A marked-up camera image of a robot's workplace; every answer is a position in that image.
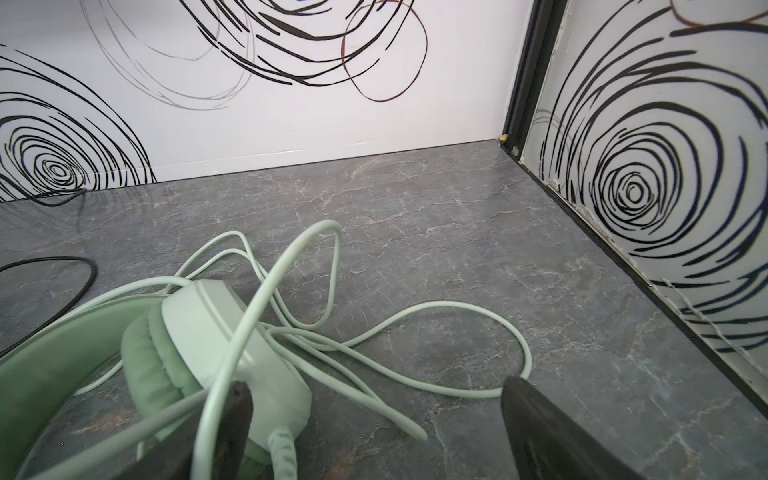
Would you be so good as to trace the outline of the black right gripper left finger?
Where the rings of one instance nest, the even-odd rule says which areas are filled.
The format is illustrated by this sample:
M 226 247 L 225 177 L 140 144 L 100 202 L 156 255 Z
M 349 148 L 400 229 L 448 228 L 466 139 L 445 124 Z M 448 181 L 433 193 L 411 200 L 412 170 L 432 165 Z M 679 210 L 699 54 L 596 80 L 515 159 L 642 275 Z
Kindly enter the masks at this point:
M 190 479 L 202 408 L 115 479 Z M 212 479 L 235 479 L 245 451 L 253 403 L 244 382 L 231 382 L 214 443 Z

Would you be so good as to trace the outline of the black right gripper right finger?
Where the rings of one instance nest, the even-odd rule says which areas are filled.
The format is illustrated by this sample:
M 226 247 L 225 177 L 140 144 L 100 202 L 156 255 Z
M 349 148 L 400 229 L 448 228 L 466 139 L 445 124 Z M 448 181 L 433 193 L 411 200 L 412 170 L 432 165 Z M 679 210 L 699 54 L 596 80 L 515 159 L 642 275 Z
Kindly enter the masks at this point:
M 525 379 L 506 379 L 501 411 L 521 479 L 641 477 Z

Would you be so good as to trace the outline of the mint green headphones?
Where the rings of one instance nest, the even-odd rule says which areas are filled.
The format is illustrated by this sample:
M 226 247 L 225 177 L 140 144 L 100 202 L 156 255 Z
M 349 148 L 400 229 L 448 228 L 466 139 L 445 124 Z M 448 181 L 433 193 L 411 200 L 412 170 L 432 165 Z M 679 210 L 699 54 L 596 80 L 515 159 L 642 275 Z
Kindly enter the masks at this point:
M 318 222 L 299 235 L 271 268 L 253 262 L 260 285 L 250 301 L 242 300 L 225 282 L 206 277 L 217 257 L 201 248 L 174 275 L 102 294 L 5 351 L 2 477 L 19 475 L 70 398 L 107 381 L 103 365 L 124 374 L 141 421 L 46 470 L 45 478 L 79 479 L 129 448 L 135 449 L 137 462 L 201 407 L 190 479 L 212 479 L 217 427 L 230 383 L 237 381 L 248 386 L 253 413 L 235 479 L 255 479 L 265 470 L 277 479 L 297 477 L 295 441 L 310 419 L 311 381 L 386 418 L 412 438 L 426 439 L 420 425 L 389 406 L 340 364 L 337 354 L 416 390 L 467 399 L 501 396 L 500 388 L 466 390 L 409 378 L 358 351 L 368 333 L 340 342 L 321 333 L 321 320 L 298 320 L 279 286 L 303 250 L 326 233 L 340 237 L 343 230 L 333 220 Z

